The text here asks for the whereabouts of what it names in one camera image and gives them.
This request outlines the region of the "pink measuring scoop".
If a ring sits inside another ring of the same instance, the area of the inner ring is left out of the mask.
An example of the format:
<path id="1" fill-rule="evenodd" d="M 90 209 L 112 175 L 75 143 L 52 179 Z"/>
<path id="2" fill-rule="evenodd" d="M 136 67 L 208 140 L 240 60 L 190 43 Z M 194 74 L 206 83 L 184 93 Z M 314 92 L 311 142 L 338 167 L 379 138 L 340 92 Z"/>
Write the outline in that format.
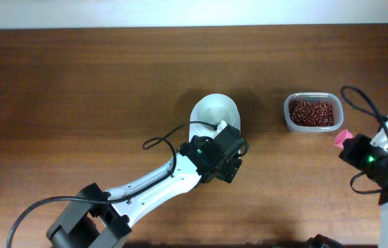
<path id="1" fill-rule="evenodd" d="M 351 138 L 353 138 L 353 134 L 352 134 L 349 130 L 347 130 L 347 129 L 342 130 L 342 131 L 335 137 L 334 146 L 343 149 L 343 148 L 344 148 L 343 143 L 344 143 L 347 139 L 351 139 Z"/>

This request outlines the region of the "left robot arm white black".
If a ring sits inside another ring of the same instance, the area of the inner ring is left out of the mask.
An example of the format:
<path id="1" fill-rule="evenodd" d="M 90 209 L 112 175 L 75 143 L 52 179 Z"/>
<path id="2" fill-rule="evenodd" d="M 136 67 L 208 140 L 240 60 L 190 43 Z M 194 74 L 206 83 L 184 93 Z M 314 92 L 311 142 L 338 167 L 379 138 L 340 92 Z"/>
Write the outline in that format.
<path id="1" fill-rule="evenodd" d="M 84 187 L 46 232 L 53 247 L 122 247 L 132 227 L 169 199 L 217 178 L 231 183 L 248 151 L 247 141 L 227 125 L 213 137 L 193 136 L 149 174 L 102 191 Z"/>

